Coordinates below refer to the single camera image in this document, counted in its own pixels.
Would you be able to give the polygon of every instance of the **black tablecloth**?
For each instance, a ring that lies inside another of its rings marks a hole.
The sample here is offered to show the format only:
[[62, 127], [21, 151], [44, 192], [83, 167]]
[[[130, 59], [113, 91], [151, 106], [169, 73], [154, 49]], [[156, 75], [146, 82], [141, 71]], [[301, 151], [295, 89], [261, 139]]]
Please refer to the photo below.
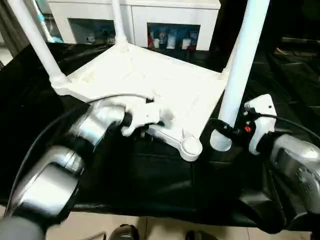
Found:
[[[49, 44], [61, 70], [67, 75], [107, 49], [101, 45]], [[220, 70], [206, 51], [159, 50], [186, 62]], [[271, 94], [279, 116], [320, 132], [319, 60], [256, 54], [243, 102]], [[108, 68], [105, 66], [105, 77]], [[40, 131], [64, 111], [83, 104], [71, 96], [58, 96], [31, 46], [0, 71], [2, 102], [0, 130], [2, 157], [0, 203], [5, 204], [19, 165]], [[217, 116], [220, 103], [212, 116]], [[27, 171], [43, 153], [52, 136], [36, 146]], [[277, 123], [277, 127], [290, 126]], [[136, 216], [170, 217], [195, 223], [256, 226], [268, 233], [284, 228], [311, 230], [314, 216], [274, 174], [268, 157], [253, 156], [235, 144], [225, 153], [214, 152], [207, 123], [201, 136], [203, 153], [196, 162], [180, 158], [178, 151], [149, 136], [129, 138], [113, 133], [110, 151], [93, 179], [79, 191], [76, 211]], [[292, 128], [296, 135], [309, 136]]]

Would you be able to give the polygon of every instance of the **red button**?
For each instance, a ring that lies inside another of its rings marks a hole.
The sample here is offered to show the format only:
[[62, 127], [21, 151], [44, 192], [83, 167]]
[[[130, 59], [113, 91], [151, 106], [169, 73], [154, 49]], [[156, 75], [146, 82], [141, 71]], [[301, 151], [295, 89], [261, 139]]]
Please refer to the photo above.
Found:
[[247, 133], [250, 133], [250, 132], [251, 132], [251, 127], [245, 126], [245, 127], [244, 127], [244, 130], [245, 130]]

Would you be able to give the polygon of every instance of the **white cabinet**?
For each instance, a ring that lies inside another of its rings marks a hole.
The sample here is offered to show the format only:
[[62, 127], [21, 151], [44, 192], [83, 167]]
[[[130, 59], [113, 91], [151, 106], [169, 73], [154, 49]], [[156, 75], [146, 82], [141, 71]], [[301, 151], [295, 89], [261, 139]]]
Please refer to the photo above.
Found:
[[[65, 43], [112, 43], [110, 0], [49, 0]], [[124, 31], [140, 47], [209, 50], [219, 0], [120, 0]]]
[[[69, 0], [49, 2], [49, 6], [65, 43], [94, 43], [105, 34], [113, 34], [111, 4], [79, 3]], [[126, 37], [130, 43], [135, 44], [131, 6], [121, 5], [120, 9]]]

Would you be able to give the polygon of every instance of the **wire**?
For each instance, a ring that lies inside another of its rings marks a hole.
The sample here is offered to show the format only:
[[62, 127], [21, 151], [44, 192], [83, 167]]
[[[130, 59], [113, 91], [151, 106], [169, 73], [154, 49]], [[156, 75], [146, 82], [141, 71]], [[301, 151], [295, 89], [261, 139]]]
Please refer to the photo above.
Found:
[[305, 132], [311, 134], [312, 136], [314, 136], [316, 139], [318, 139], [318, 140], [320, 141], [320, 136], [319, 136], [318, 134], [316, 134], [315, 132], [311, 131], [310, 129], [302, 126], [302, 125], [299, 124], [299, 123], [296, 123], [296, 122], [294, 122], [294, 121], [288, 120], [288, 119], [283, 118], [283, 117], [280, 117], [280, 116], [274, 116], [274, 115], [270, 115], [270, 114], [256, 113], [256, 115], [259, 116], [259, 117], [266, 117], [266, 118], [277, 119], [277, 120], [279, 120], [279, 121], [283, 121], [283, 122], [286, 122], [286, 123], [291, 124], [291, 125], [293, 125], [293, 126], [296, 126], [297, 128], [304, 130]]
[[101, 98], [98, 98], [98, 99], [95, 99], [95, 100], [91, 100], [89, 102], [84, 102], [84, 104], [81, 104], [80, 106], [78, 107], [74, 107], [72, 109], [70, 109], [69, 111], [63, 113], [62, 115], [60, 115], [59, 117], [57, 117], [56, 119], [54, 119], [52, 122], [50, 122], [40, 133], [39, 135], [35, 138], [35, 140], [33, 141], [32, 145], [30, 146], [29, 150], [27, 151], [26, 155], [24, 156], [21, 164], [20, 164], [20, 167], [19, 167], [19, 170], [18, 172], [16, 173], [15, 175], [15, 178], [14, 178], [14, 181], [13, 181], [13, 184], [12, 184], [12, 187], [11, 187], [11, 190], [10, 190], [10, 194], [9, 194], [9, 199], [8, 199], [8, 203], [6, 205], [6, 208], [5, 208], [5, 212], [4, 212], [4, 217], [7, 216], [8, 214], [8, 211], [10, 209], [10, 205], [11, 205], [11, 200], [12, 200], [12, 196], [14, 194], [14, 191], [16, 190], [16, 187], [17, 187], [17, 184], [18, 184], [18, 180], [20, 178], [20, 175], [22, 173], [22, 170], [28, 160], [28, 158], [30, 157], [30, 154], [32, 152], [32, 150], [35, 148], [35, 146], [37, 145], [37, 143], [39, 142], [39, 140], [42, 138], [42, 136], [47, 132], [49, 131], [55, 124], [57, 124], [58, 122], [60, 122], [62, 119], [70, 116], [71, 114], [73, 114], [75, 111], [83, 108], [83, 107], [87, 107], [88, 105], [86, 104], [92, 104], [92, 103], [95, 103], [95, 102], [98, 102], [98, 101], [101, 101], [101, 100], [105, 100], [105, 99], [110, 99], [110, 98], [116, 98], [116, 97], [125, 97], [125, 96], [128, 96], [128, 97], [137, 97], [137, 98], [142, 98], [142, 99], [145, 99], [145, 100], [148, 100], [149, 98], [147, 96], [143, 96], [143, 95], [140, 95], [140, 94], [135, 94], [135, 93], [119, 93], [119, 94], [111, 94], [111, 95], [108, 95], [108, 96], [104, 96], [104, 97], [101, 97]]

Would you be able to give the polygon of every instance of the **tiled floor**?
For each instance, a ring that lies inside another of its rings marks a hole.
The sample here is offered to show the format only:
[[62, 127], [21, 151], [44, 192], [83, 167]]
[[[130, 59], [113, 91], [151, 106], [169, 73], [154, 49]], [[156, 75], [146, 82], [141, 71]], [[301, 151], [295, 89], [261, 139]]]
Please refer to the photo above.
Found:
[[12, 55], [6, 47], [0, 47], [0, 61], [7, 65], [12, 60]]
[[[0, 207], [0, 216], [4, 208]], [[269, 235], [257, 228], [209, 226], [174, 219], [72, 212], [60, 226], [52, 227], [47, 240], [83, 240], [100, 232], [110, 236], [121, 224], [137, 227], [141, 240], [184, 240], [190, 230], [201, 230], [218, 240], [309, 240], [309, 232], [282, 231]]]

